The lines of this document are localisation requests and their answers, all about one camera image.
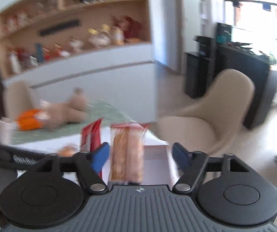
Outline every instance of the green tablecloth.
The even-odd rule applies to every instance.
[[[68,124],[55,130],[54,132],[50,132],[47,129],[37,129],[32,131],[14,131],[11,139],[11,144],[18,145],[22,143],[79,134],[82,128],[101,117],[103,117],[102,126],[109,126],[111,123],[127,123],[133,121],[125,113],[122,113],[115,107],[101,101],[90,103],[88,105],[87,113],[88,117],[85,122],[79,124]]]

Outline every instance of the round black disc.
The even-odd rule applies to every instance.
[[[255,226],[277,216],[277,189],[258,174],[234,172],[203,184],[197,194],[202,210],[234,226]]]
[[[74,182],[54,173],[37,172],[10,184],[0,195],[0,209],[19,227],[46,228],[72,217],[83,198]]]

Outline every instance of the wrapped pastry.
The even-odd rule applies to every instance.
[[[136,123],[111,125],[111,182],[140,184],[143,181],[145,130]]]

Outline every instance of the beige chair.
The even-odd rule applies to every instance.
[[[198,102],[157,123],[159,136],[189,151],[211,154],[228,145],[242,125],[252,102],[253,82],[243,73],[221,72]]]
[[[22,80],[12,83],[3,92],[5,114],[10,121],[24,111],[37,108],[36,101],[34,91]]]

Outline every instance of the wooden shelf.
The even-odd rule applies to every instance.
[[[72,51],[69,46],[69,40],[70,37],[77,36],[85,43],[85,50],[82,54],[97,52],[98,50],[92,49],[92,44],[88,41],[90,37],[88,29],[99,29],[103,24],[112,25],[112,16],[116,18],[129,16],[139,22],[142,25],[138,36],[142,40],[141,43],[149,43],[151,41],[148,0],[102,0],[90,4],[73,3],[73,0],[56,0],[56,10],[37,16],[37,3],[43,3],[43,1],[46,0],[20,0],[0,12],[0,74],[2,79],[15,77],[12,75],[13,72],[8,61],[9,47],[23,48],[27,53],[36,54],[35,43],[40,43],[49,50],[54,49],[55,44],[58,43],[65,51]],[[14,32],[5,33],[4,28],[7,18],[22,10],[27,11],[30,18],[33,19],[27,25]],[[50,35],[42,36],[39,34],[42,29],[71,20],[79,20],[80,25],[66,28]],[[118,46],[112,45],[99,51],[114,48],[118,48]],[[47,61],[39,67],[62,61],[63,59],[65,58],[56,58]]]
[[[79,12],[79,11],[87,9],[89,7],[111,4],[111,3],[124,3],[124,2],[129,2],[129,1],[142,1],[142,0],[103,0],[103,1],[95,2],[95,3],[89,3],[89,4],[79,3],[79,4],[70,5],[70,6],[65,7],[63,10],[51,11],[51,12],[47,13],[44,16],[40,16],[40,17],[37,17],[37,18],[33,19],[28,25],[26,25],[24,27],[21,27],[21,28],[17,29],[14,32],[10,32],[10,33],[7,33],[7,34],[3,35],[2,37],[0,37],[0,41],[13,36],[16,33],[20,32],[21,30],[26,29],[28,27],[37,26],[41,23],[45,23],[45,22],[48,22],[48,21],[51,21],[51,20],[55,20],[57,18],[61,18],[61,17],[64,17],[66,15]]]
[[[47,65],[50,65],[52,63],[55,63],[55,62],[58,62],[58,61],[61,61],[61,60],[66,60],[66,59],[69,59],[69,58],[72,58],[72,57],[75,57],[75,56],[78,56],[78,55],[84,55],[86,53],[92,53],[92,52],[98,52],[98,51],[105,51],[105,50],[111,50],[111,49],[117,49],[117,48],[122,48],[122,47],[127,47],[127,46],[135,46],[135,45],[140,45],[140,44],[151,44],[151,42],[149,41],[141,41],[141,42],[138,42],[138,43],[125,43],[124,45],[109,45],[107,47],[104,47],[104,48],[100,48],[100,49],[97,49],[97,48],[91,48],[91,49],[85,49],[85,50],[82,50],[82,52],[80,53],[71,53],[70,56],[68,57],[57,57],[57,58],[54,58],[52,60],[49,60],[49,61],[46,61],[46,62],[43,62],[41,64],[39,64],[38,66],[35,66],[31,69],[28,69],[28,70],[24,70],[22,73],[20,73],[19,75],[8,75],[7,79],[9,78],[13,78],[15,76],[20,76],[26,72],[29,72],[31,70],[35,70],[35,69],[39,69],[43,66],[47,66]]]
[[[90,6],[97,6],[97,5],[101,5],[101,4],[108,4],[108,3],[121,3],[121,2],[128,2],[128,1],[141,1],[141,0],[103,0],[103,1],[99,1],[99,2],[95,2],[95,3],[79,3],[79,4],[74,4],[74,5],[70,5],[65,7],[64,11],[78,11],[81,9],[87,9]]]

